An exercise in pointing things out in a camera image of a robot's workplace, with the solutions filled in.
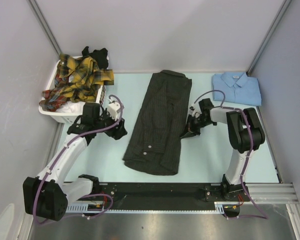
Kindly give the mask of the dark pinstriped long sleeve shirt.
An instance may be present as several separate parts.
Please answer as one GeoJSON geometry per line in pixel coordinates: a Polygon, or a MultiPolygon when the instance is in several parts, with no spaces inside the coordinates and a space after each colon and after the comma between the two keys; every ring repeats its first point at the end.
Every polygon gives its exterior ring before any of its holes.
{"type": "Polygon", "coordinates": [[[122,158],[126,167],[157,176],[178,173],[191,88],[183,73],[152,74],[122,158]]]}

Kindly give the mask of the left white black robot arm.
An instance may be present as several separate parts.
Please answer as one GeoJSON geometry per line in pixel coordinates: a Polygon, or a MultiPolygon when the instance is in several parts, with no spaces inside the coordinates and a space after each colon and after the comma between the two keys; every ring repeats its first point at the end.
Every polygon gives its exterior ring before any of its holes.
{"type": "Polygon", "coordinates": [[[127,134],[123,119],[124,106],[112,100],[106,108],[98,103],[86,103],[83,112],[68,128],[62,147],[47,166],[35,177],[27,177],[22,185],[25,212],[37,221],[43,218],[61,220],[68,206],[81,199],[100,199],[103,204],[112,200],[103,192],[99,179],[81,174],[75,181],[65,184],[66,176],[77,158],[99,133],[119,140],[127,134]]]}

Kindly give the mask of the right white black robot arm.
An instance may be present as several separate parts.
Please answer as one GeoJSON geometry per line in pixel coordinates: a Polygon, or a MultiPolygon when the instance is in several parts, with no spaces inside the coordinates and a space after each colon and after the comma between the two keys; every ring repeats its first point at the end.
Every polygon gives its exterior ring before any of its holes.
{"type": "Polygon", "coordinates": [[[228,106],[214,106],[209,98],[199,101],[199,109],[191,105],[181,139],[199,136],[201,129],[218,123],[227,125],[228,139],[232,147],[229,167],[220,185],[205,185],[207,202],[234,202],[247,194],[245,178],[249,161],[254,152],[265,142],[265,132],[254,108],[244,110],[228,106]]]}

